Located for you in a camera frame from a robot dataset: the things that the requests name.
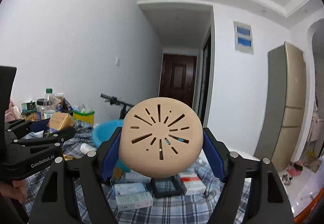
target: doorway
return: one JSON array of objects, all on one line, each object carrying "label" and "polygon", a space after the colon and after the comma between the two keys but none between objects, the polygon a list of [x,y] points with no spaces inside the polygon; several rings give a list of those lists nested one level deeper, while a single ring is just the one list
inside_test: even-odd
[{"label": "doorway", "polygon": [[159,96],[179,100],[191,108],[196,61],[195,56],[164,54]]},{"label": "doorway", "polygon": [[198,117],[200,118],[201,124],[204,123],[207,97],[208,97],[208,86],[209,86],[209,74],[210,74],[210,60],[211,60],[211,46],[212,46],[212,36],[208,37],[208,40],[202,51],[202,77],[200,86],[200,96],[198,105]]}]

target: bed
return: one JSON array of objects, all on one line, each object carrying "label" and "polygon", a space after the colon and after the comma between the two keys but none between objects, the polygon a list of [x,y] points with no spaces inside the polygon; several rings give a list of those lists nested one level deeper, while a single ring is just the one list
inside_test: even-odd
[{"label": "bed", "polygon": [[[35,138],[37,135],[30,133],[26,138]],[[82,143],[92,144],[91,132],[76,133],[73,139],[66,141],[62,148],[63,153],[80,158],[83,154],[80,152]],[[36,198],[39,187],[46,176],[48,168],[26,178],[28,197],[25,207],[28,215],[31,212],[33,202]],[[115,214],[119,224],[127,223],[163,223],[163,224],[205,224],[208,222],[213,209],[215,208],[221,194],[223,183],[214,177],[207,161],[201,157],[190,166],[188,171],[196,172],[200,179],[206,185],[205,194],[191,196],[174,196],[162,199],[154,198],[153,206],[136,210],[119,211],[111,187],[103,185],[104,193],[111,210]],[[85,224],[90,224],[90,218],[86,210],[85,201],[82,193],[80,179],[75,179],[75,188],[80,216]],[[234,223],[242,223],[248,194],[250,189],[250,179],[246,179],[241,197],[241,203],[236,214]]]}]

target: white box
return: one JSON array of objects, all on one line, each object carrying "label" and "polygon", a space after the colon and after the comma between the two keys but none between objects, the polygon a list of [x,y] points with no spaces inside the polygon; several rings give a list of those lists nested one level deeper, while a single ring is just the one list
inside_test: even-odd
[{"label": "white box", "polygon": [[177,179],[185,195],[203,194],[206,190],[205,184],[195,173],[180,172]]},{"label": "white box", "polygon": [[143,176],[140,173],[137,173],[133,170],[130,172],[125,172],[125,179],[127,183],[131,182],[140,182],[140,183],[150,183],[151,178],[148,176]]},{"label": "white box", "polygon": [[147,191],[143,183],[115,184],[113,188],[114,188],[115,196],[132,195],[132,194],[143,193]]},{"label": "white box", "polygon": [[116,196],[115,198],[120,211],[153,206],[153,197],[150,192]]}]

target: brown door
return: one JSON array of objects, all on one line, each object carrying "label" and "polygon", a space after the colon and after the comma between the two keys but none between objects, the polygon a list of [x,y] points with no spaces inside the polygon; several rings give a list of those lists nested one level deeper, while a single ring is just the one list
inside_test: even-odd
[{"label": "brown door", "polygon": [[192,107],[196,60],[195,56],[163,55],[160,97],[173,98]]}]

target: tall cabinet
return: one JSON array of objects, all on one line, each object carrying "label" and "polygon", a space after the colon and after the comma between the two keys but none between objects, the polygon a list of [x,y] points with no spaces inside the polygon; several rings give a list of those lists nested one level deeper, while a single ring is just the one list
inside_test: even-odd
[{"label": "tall cabinet", "polygon": [[268,52],[268,96],[263,126],[254,156],[268,157],[280,171],[296,147],[306,100],[303,52],[285,42]]}]

